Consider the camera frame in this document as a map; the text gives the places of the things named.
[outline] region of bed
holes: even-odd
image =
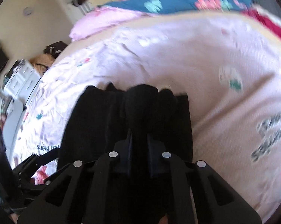
[[[212,71],[205,67],[210,61],[216,61]],[[246,70],[247,63],[257,76]],[[85,87],[104,89],[110,81],[122,90],[147,83],[186,92],[193,161],[208,162],[264,223],[275,212],[281,203],[281,133],[274,140],[281,130],[281,39],[237,12],[183,11],[140,17],[75,41],[43,76],[18,132],[12,166],[59,147]],[[266,144],[271,138],[272,147]],[[42,181],[55,170],[53,161],[36,178]]]

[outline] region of pink pillow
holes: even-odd
[[[115,7],[96,8],[76,22],[69,37],[72,38],[72,42],[85,39],[99,31],[142,16],[148,16],[148,14]]]

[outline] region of red cloth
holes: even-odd
[[[273,23],[270,18],[264,17],[260,15],[256,10],[249,9],[242,12],[243,14],[246,14],[256,20],[258,20],[261,24],[269,28],[274,34],[276,34],[281,39],[281,27]]]

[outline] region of beige wall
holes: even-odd
[[[26,17],[23,9],[28,6],[33,8],[33,14]],[[41,54],[49,44],[70,43],[71,28],[71,22],[56,0],[4,0],[0,6],[0,40],[10,58],[4,72],[9,71],[17,59]]]

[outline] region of silver screw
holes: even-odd
[[[198,161],[198,162],[197,162],[197,165],[198,165],[199,167],[205,167],[205,166],[206,166],[206,163],[205,163],[204,161]]]
[[[169,157],[171,157],[171,154],[169,152],[164,152],[164,153],[162,153],[162,156],[164,158],[169,158]]]
[[[117,153],[117,152],[110,152],[110,153],[108,153],[108,155],[109,155],[110,157],[117,157],[117,156],[118,156],[118,153]]]
[[[74,163],[73,163],[73,165],[74,165],[74,167],[81,167],[82,166],[82,161],[80,161],[80,160],[77,160],[77,161],[75,161]]]

